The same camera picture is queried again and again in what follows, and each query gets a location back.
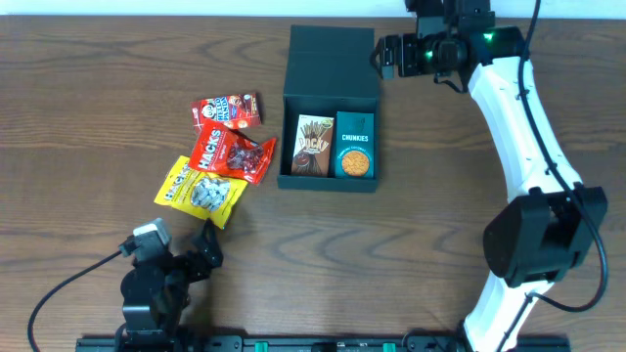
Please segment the wooden table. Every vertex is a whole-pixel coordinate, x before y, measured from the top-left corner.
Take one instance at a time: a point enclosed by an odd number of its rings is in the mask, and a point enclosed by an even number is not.
[[[3,17],[0,36],[0,350],[26,350],[26,322],[54,285],[162,217],[174,250],[201,221],[153,199],[195,134],[189,103],[258,91],[280,136],[292,23],[408,32],[410,19]],[[525,32],[527,21],[518,24]],[[626,349],[626,30],[624,22],[539,21],[535,77],[560,144],[603,186],[610,264],[604,301],[584,314],[538,303],[523,331],[567,333],[574,350]],[[482,230],[506,205],[500,161],[470,96],[422,77],[382,84],[381,183],[372,195],[277,189],[275,160],[227,230],[225,262],[193,285],[184,321],[260,334],[451,330],[487,277]],[[68,351],[123,322],[130,259],[72,283],[35,335]],[[598,282],[595,249],[549,294],[577,304]]]

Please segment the red candy bag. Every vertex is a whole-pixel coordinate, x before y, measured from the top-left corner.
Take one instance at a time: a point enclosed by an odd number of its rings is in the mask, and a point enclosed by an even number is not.
[[[206,120],[189,167],[258,185],[272,161],[275,145],[276,138],[259,146],[219,122]]]

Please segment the cookie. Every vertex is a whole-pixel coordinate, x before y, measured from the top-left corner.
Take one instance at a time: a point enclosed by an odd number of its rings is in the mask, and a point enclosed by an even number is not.
[[[343,156],[341,168],[350,176],[361,177],[370,169],[370,159],[361,152],[352,151]]]

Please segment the white wall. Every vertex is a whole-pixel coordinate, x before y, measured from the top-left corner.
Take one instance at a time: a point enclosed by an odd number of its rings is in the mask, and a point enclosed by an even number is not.
[[[491,0],[498,17],[530,17],[534,0]],[[12,15],[405,17],[403,0],[0,0]],[[543,0],[543,18],[626,19],[626,0]]]

